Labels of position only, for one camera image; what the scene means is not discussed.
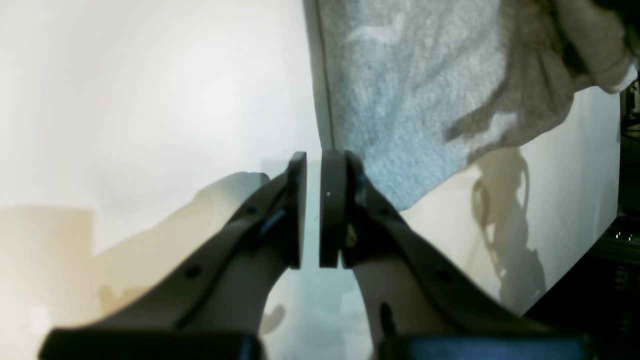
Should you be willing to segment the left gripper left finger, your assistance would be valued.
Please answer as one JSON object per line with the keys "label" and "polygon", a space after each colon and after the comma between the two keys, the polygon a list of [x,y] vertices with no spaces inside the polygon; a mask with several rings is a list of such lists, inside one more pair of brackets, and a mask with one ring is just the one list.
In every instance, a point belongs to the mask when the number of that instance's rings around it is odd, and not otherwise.
{"label": "left gripper left finger", "polygon": [[299,269],[307,155],[253,192],[222,229],[143,296],[89,325],[55,328],[41,360],[263,360],[266,301]]}

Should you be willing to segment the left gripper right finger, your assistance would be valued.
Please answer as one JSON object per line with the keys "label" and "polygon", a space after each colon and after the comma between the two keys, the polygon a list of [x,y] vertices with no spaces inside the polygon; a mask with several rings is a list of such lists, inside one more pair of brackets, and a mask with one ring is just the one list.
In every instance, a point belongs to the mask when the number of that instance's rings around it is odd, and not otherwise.
{"label": "left gripper right finger", "polygon": [[322,268],[356,278],[377,360],[594,360],[587,337],[503,308],[413,231],[351,152],[321,158]]}

